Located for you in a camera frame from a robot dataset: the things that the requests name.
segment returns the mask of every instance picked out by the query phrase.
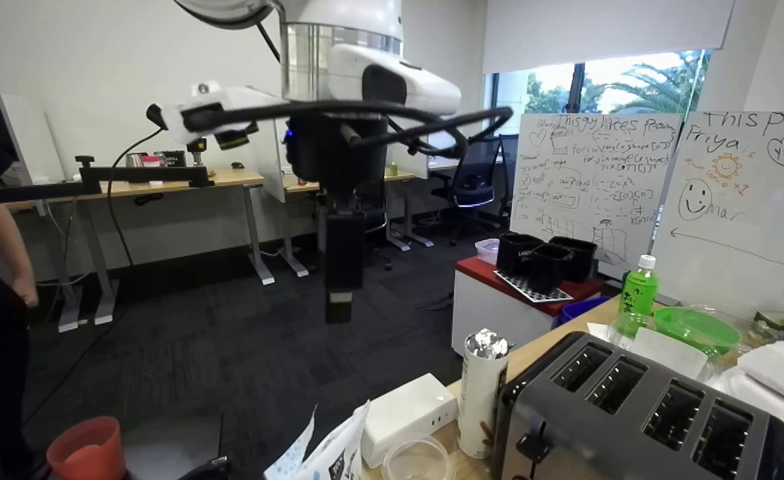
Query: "gray carpet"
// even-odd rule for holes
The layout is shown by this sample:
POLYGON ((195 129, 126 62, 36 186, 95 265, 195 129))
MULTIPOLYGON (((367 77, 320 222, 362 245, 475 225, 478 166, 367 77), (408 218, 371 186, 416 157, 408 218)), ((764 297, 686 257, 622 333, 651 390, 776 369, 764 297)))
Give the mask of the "gray carpet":
POLYGON ((316 409, 316 437, 355 405, 420 374, 459 379, 451 353, 452 265, 475 237, 400 254, 367 249, 351 322, 322 321, 320 275, 295 281, 268 259, 260 289, 236 251, 136 269, 116 322, 52 333, 32 325, 27 437, 47 445, 88 415, 126 429, 215 409, 235 478, 260 478, 316 409))

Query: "toaster slot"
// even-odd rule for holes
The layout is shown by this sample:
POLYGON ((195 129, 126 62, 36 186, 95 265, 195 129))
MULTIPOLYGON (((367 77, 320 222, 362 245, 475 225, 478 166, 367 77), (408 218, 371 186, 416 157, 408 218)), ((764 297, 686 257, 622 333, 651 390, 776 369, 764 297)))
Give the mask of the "toaster slot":
POLYGON ((646 370, 648 369, 622 358, 587 401, 604 413, 616 413, 646 370))
POLYGON ((692 450, 692 462, 718 478, 736 478, 748 422, 748 413, 724 403, 714 403, 704 435, 692 450))
POLYGON ((554 385, 576 391, 604 363, 608 354, 608 350, 587 343, 568 366, 559 369, 554 385))
POLYGON ((659 439, 662 445, 679 450, 682 439, 688 435, 688 427, 695 419, 695 410, 700 409, 704 394, 695 390, 688 390, 682 385, 668 385, 662 403, 654 410, 654 419, 646 427, 646 435, 659 439))

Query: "green bottle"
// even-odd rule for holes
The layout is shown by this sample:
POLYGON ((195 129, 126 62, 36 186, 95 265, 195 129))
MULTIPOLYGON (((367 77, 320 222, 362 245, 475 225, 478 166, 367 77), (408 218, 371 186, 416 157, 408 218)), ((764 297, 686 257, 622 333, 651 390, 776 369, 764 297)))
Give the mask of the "green bottle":
POLYGON ((636 327, 654 315, 659 297, 656 257, 642 254, 636 269, 628 269, 623 277, 619 298, 616 331, 635 339, 636 327))

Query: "white robot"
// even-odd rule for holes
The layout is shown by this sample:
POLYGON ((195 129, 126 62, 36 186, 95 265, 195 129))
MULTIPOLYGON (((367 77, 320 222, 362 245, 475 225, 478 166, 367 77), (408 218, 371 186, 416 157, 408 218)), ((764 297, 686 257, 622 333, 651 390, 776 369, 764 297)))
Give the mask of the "white robot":
POLYGON ((266 37, 283 63, 283 102, 250 89, 223 89, 186 103, 163 107, 154 121, 195 143, 215 137, 240 143, 256 121, 288 118, 284 153, 294 174, 320 182, 328 195, 328 321, 346 321, 351 290, 362 283, 362 191, 380 190, 387 143, 403 142, 410 153, 460 154, 467 142, 491 137, 512 110, 452 114, 460 91, 408 63, 400 29, 400 0, 176 0, 186 14, 223 29, 258 26, 279 15, 279 46, 266 37), (488 122, 478 137, 459 126, 488 122), (431 149, 420 138, 446 130, 452 147, 431 149))

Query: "window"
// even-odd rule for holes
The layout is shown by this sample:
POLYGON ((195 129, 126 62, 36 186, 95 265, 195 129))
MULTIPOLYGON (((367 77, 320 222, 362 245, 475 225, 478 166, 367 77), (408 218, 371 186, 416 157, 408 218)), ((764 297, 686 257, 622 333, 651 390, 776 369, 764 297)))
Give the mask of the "window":
POLYGON ((516 111, 500 133, 516 133, 524 111, 688 114, 695 110, 706 63, 706 51, 686 51, 500 71, 491 77, 491 103, 516 111))

